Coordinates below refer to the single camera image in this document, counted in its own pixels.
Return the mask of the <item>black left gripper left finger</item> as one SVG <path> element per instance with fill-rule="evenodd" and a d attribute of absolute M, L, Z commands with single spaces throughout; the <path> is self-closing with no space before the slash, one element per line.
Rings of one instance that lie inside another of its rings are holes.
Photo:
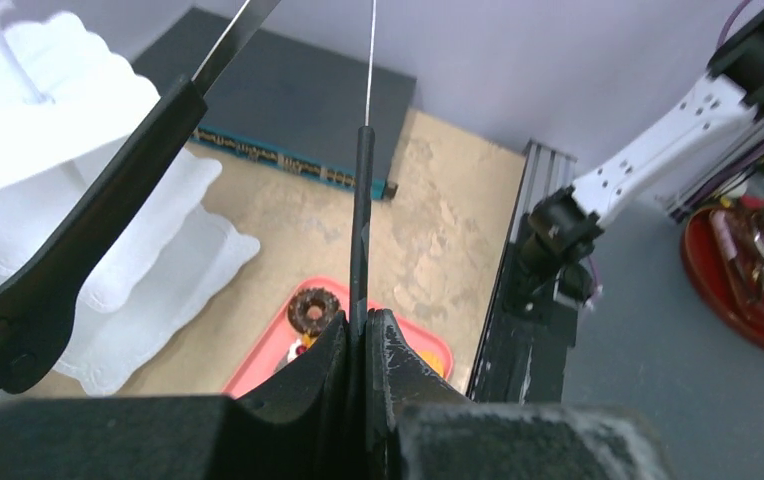
<path fill-rule="evenodd" d="M 360 479 L 363 316 L 340 312 L 318 342 L 239 397 L 223 472 L 231 479 Z"/>

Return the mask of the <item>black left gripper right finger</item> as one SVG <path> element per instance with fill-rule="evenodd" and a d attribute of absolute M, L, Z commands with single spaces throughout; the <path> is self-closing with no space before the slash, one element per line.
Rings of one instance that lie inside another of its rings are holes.
<path fill-rule="evenodd" d="M 418 479 L 448 411 L 472 401 L 405 340 L 389 310 L 368 312 L 365 330 L 365 447 L 370 479 Z"/>

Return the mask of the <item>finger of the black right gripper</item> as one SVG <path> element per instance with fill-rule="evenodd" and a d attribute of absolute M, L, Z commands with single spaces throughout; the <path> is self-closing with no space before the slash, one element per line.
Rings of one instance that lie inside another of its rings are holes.
<path fill-rule="evenodd" d="M 0 285 L 0 391 L 22 393 L 71 338 L 78 294 L 207 111 L 208 88 L 179 78 L 40 249 Z"/>
<path fill-rule="evenodd" d="M 368 252 L 374 144 L 375 133 L 373 128 L 370 126 L 360 127 L 357 142 L 350 249 L 349 322 L 351 332 L 362 332 L 367 319 Z"/>

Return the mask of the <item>chocolate sprinkle donut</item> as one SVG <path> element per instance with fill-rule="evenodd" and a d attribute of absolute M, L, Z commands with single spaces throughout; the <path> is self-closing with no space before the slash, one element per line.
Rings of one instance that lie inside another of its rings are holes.
<path fill-rule="evenodd" d="M 299 290 L 289 301 L 287 319 L 300 334 L 319 336 L 340 310 L 339 299 L 323 287 Z"/>

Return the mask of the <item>white three-tier cake stand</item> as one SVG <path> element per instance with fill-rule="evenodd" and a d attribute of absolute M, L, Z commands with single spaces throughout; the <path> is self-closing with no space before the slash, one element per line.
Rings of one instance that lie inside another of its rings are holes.
<path fill-rule="evenodd" d="M 204 209 L 203 188 L 173 207 L 158 198 L 174 171 L 204 167 L 185 143 L 205 93 L 274 9 L 247 1 L 192 77 L 180 77 L 122 144 L 45 243 L 0 285 L 0 392 L 50 371 L 90 396 L 117 393 L 260 250 Z"/>

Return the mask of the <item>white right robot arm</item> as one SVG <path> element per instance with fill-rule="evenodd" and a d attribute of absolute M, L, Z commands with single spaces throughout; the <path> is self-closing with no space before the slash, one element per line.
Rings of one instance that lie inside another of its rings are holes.
<path fill-rule="evenodd" d="M 37 384 L 72 335 L 77 294 L 204 117 L 206 93 L 274 10 L 248 1 L 195 73 L 180 77 L 59 226 L 0 285 L 0 392 Z M 590 254 L 627 204 L 694 150 L 764 118 L 764 9 L 721 44 L 681 101 L 614 156 L 539 201 L 519 247 L 519 293 Z"/>

